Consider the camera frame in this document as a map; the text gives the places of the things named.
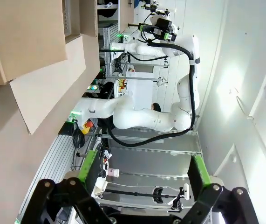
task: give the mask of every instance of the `white container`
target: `white container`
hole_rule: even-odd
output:
[[[108,169],[108,176],[119,177],[119,169]]]

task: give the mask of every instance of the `open box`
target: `open box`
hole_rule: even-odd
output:
[[[82,35],[97,38],[96,1],[0,0],[0,5],[0,84],[9,82],[33,134],[86,69]]]

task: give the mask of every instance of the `white cable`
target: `white cable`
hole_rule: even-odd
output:
[[[129,186],[129,185],[123,185],[123,184],[119,184],[119,183],[113,183],[113,182],[108,182],[108,183],[111,183],[111,184],[115,184],[115,185],[119,185],[119,186],[123,186],[123,187],[129,187],[129,188],[160,188],[160,186]],[[178,189],[175,189],[175,188],[172,188],[172,187],[168,187],[168,186],[164,186],[162,188],[170,188],[172,190],[175,190],[175,191],[180,191]]]

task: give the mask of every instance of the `white wall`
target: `white wall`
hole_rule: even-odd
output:
[[[202,74],[198,88],[201,101],[203,101],[218,45],[225,0],[159,0],[158,2],[163,6],[166,5],[168,8],[177,9],[176,13],[171,13],[171,19],[173,23],[181,28],[178,35],[196,34],[199,37]],[[141,5],[142,3],[135,9],[135,24],[143,22],[150,13],[148,10],[141,9]],[[151,57],[138,56],[138,58],[149,59]],[[164,64],[164,61],[159,60],[152,63]],[[154,67],[156,77],[164,76],[169,81],[168,86],[161,86],[159,88],[153,84],[153,102],[158,102],[161,105],[162,111],[169,112],[172,103],[179,101],[176,85],[188,72],[189,63],[185,55],[171,58],[170,66],[167,69]],[[197,114],[200,113],[201,105],[197,110]]]
[[[263,94],[258,106],[255,100],[260,89],[263,93],[265,77],[266,1],[228,0],[219,61],[199,124],[199,139],[212,174],[235,144],[262,224],[266,224],[266,100]],[[243,111],[234,88],[239,92]],[[254,121],[247,119],[249,114]],[[234,169],[225,172],[241,184],[242,173]]]

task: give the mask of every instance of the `bolt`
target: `bolt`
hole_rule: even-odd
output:
[[[237,189],[236,193],[238,193],[239,195],[241,195],[243,193],[242,189]]]
[[[218,185],[214,185],[212,188],[213,188],[214,190],[220,190],[220,187],[219,187]]]
[[[76,181],[70,181],[69,184],[70,185],[75,185],[76,184]]]
[[[173,221],[173,224],[179,224],[180,223],[180,220],[179,219],[175,219],[174,221]]]
[[[113,218],[113,217],[110,217],[109,219],[110,219],[110,221],[112,222],[112,224],[116,224],[116,223],[117,223],[117,221],[116,221],[116,219],[115,219],[115,218]]]

